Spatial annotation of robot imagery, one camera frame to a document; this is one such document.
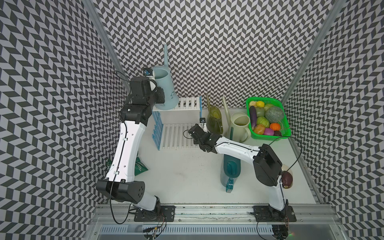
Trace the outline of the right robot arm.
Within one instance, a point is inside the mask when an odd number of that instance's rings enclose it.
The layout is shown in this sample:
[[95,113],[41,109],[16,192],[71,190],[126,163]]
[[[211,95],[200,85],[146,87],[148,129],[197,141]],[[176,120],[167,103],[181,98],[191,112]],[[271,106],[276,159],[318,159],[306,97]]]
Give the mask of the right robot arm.
[[189,129],[188,134],[204,152],[228,155],[252,165],[257,180],[267,188],[269,208],[279,212],[287,208],[282,183],[283,164],[270,145],[258,147],[238,143],[222,135],[205,132],[198,124]]

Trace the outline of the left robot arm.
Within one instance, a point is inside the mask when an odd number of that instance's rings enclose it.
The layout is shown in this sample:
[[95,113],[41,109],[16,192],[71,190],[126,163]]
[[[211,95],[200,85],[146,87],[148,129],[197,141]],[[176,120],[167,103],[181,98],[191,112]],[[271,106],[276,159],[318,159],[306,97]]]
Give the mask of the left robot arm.
[[148,120],[156,104],[165,102],[165,94],[155,80],[135,77],[131,91],[120,110],[120,134],[111,167],[96,189],[103,196],[117,202],[129,202],[136,207],[159,213],[160,200],[146,192],[145,183],[135,181],[135,163]]

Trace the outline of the light blue watering can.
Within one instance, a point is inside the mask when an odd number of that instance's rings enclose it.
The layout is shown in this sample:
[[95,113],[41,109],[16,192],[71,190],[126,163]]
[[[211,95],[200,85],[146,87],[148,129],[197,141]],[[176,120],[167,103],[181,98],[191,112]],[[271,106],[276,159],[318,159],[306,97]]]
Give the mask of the light blue watering can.
[[153,67],[155,81],[158,86],[164,90],[165,102],[156,104],[156,108],[162,111],[174,109],[179,104],[179,97],[175,92],[172,80],[171,69],[169,67],[169,56],[167,44],[164,44],[164,64],[162,66]]

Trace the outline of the teal transparent watering can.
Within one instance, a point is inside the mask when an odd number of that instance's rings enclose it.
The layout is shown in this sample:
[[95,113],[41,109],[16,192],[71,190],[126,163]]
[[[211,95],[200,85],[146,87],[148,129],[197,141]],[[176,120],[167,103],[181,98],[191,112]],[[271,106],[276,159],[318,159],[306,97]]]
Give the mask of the teal transparent watering can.
[[226,193],[231,193],[234,184],[241,174],[241,160],[224,155],[221,168],[221,184],[225,187]]

